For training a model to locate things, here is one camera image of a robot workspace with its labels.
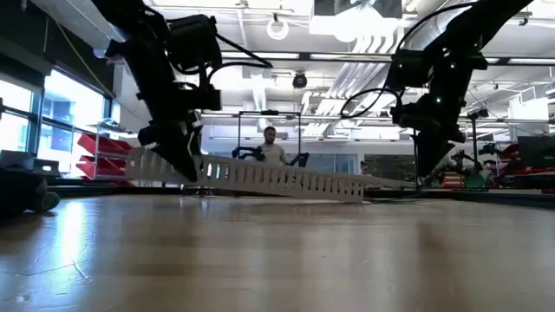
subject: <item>white cable carrier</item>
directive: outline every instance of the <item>white cable carrier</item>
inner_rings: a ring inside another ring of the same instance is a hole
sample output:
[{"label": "white cable carrier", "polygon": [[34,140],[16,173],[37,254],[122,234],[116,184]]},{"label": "white cable carrier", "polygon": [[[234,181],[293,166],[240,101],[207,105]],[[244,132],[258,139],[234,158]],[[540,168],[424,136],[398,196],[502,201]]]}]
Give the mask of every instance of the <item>white cable carrier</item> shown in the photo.
[{"label": "white cable carrier", "polygon": [[346,173],[326,173],[291,166],[268,166],[264,163],[210,155],[195,157],[199,180],[191,183],[167,161],[145,148],[129,154],[128,179],[198,185],[224,190],[259,192],[305,199],[331,199],[360,203],[367,185],[414,186],[410,182],[380,179]]}]

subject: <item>security camera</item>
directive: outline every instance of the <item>security camera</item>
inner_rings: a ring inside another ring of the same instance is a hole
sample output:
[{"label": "security camera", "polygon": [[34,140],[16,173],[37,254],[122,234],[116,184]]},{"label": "security camera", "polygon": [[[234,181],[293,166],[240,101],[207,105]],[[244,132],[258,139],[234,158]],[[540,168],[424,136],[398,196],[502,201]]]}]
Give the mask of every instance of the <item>security camera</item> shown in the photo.
[{"label": "security camera", "polygon": [[304,88],[306,87],[306,84],[308,83],[308,79],[306,79],[306,76],[304,75],[304,73],[297,73],[295,75],[295,78],[293,78],[293,87],[294,88]]}]

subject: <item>green object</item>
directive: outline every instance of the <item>green object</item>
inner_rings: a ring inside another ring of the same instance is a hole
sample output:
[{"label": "green object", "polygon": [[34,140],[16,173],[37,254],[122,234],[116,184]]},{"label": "green object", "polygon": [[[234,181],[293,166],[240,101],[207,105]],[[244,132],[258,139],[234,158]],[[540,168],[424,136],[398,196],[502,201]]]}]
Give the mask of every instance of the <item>green object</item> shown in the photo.
[{"label": "green object", "polygon": [[54,192],[47,192],[42,199],[42,205],[32,209],[34,212],[45,212],[56,208],[60,204],[60,196]]},{"label": "green object", "polygon": [[464,184],[467,189],[486,189],[487,178],[481,172],[473,173],[464,178]]}]

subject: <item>white shirt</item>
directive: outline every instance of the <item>white shirt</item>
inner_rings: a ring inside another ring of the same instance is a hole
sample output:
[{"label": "white shirt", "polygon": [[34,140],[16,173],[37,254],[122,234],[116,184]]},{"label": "white shirt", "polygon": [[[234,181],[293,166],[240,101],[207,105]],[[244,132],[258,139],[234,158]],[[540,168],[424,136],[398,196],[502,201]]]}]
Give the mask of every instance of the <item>white shirt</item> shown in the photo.
[{"label": "white shirt", "polygon": [[287,162],[285,158],[285,150],[283,147],[277,144],[266,144],[260,146],[262,148],[262,153],[266,156],[264,160],[265,164],[270,164],[274,166],[282,166]]}]

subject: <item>man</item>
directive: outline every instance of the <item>man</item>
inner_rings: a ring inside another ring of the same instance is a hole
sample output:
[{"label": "man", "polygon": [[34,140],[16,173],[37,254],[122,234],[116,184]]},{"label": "man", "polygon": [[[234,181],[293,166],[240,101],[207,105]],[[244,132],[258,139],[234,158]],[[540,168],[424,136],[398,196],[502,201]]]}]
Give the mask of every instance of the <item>man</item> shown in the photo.
[{"label": "man", "polygon": [[287,158],[285,158],[285,150],[283,147],[274,144],[275,140],[276,128],[267,127],[264,130],[264,144],[260,146],[262,148],[264,156],[266,157],[264,163],[274,166],[282,166],[287,163]]}]

